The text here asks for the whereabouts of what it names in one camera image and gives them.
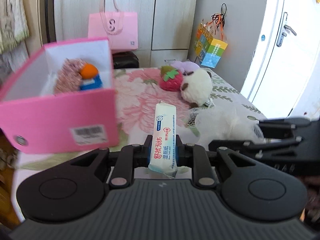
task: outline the blue label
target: blue label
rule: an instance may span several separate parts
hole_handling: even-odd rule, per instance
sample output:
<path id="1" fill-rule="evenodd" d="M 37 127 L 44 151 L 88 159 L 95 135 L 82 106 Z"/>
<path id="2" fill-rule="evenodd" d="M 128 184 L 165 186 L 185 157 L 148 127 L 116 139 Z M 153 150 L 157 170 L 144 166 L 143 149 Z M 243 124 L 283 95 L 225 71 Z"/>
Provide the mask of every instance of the blue label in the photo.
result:
<path id="1" fill-rule="evenodd" d="M 157 131 L 160 131 L 161 121 L 163 120 L 163 116 L 161 115 L 157 116 L 156 120 L 157 120 Z"/>
<path id="2" fill-rule="evenodd" d="M 160 131 L 160 127 L 161 127 L 161 121 L 158 121 L 158 123 L 157 123 L 157 131 Z"/>

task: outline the panda plush toy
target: panda plush toy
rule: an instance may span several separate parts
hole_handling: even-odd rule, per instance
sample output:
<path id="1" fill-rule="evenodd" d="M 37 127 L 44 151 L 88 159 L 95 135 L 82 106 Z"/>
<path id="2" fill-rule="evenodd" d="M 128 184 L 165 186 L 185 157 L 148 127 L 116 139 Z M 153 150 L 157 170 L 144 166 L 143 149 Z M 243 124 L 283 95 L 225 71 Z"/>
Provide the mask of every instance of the panda plush toy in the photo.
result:
<path id="1" fill-rule="evenodd" d="M 182 98 L 189 102 L 191 107 L 202 106 L 212 93 L 211 73 L 203 68 L 188 72 L 183 77 L 180 91 Z"/>

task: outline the ribbed black surface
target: ribbed black surface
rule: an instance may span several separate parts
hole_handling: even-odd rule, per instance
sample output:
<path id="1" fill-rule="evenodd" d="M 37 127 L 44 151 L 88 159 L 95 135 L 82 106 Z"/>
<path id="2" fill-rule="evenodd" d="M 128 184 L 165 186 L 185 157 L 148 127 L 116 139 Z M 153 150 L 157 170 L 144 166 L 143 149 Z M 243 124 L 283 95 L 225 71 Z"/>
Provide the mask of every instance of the ribbed black surface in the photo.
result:
<path id="1" fill-rule="evenodd" d="M 95 212 L 77 221 L 45 225 L 25 221 L 13 240 L 302 240 L 311 239 L 297 219 L 254 223 L 227 210 L 212 191 L 190 180 L 142 180 L 113 190 Z"/>

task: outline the door handle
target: door handle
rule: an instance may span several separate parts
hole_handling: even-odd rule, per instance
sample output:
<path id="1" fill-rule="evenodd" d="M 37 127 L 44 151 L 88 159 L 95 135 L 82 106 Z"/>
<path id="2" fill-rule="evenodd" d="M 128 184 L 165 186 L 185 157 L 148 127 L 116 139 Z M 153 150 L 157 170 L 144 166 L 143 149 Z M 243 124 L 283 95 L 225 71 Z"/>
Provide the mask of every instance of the door handle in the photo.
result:
<path id="1" fill-rule="evenodd" d="M 285 28 L 288 31 L 291 31 L 294 36 L 297 36 L 297 33 L 290 26 L 288 26 L 287 24 L 283 25 L 283 28 Z"/>
<path id="2" fill-rule="evenodd" d="M 283 15 L 282 15 L 282 18 L 281 18 L 281 21 L 280 21 L 280 27 L 279 27 L 279 30 L 278 30 L 278 40 L 277 40 L 277 47 L 281 47 L 282 45 L 282 41 L 283 41 L 283 38 L 287 36 L 287 33 L 285 32 L 285 28 L 284 26 L 286 26 L 286 23 L 287 23 L 287 18 L 288 18 L 288 13 L 287 12 L 284 12 Z"/>

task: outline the pink shoebox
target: pink shoebox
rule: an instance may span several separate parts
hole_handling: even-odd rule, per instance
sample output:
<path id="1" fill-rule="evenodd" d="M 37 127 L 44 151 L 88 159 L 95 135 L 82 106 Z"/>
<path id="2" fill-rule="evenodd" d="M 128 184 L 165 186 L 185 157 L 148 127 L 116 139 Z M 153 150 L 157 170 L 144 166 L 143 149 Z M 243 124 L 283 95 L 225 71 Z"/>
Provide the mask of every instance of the pink shoebox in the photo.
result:
<path id="1" fill-rule="evenodd" d="M 99 70 L 103 88 L 53 95 L 66 58 Z M 0 128 L 25 153 L 90 150 L 118 144 L 113 62 L 108 38 L 50 43 L 0 90 Z"/>

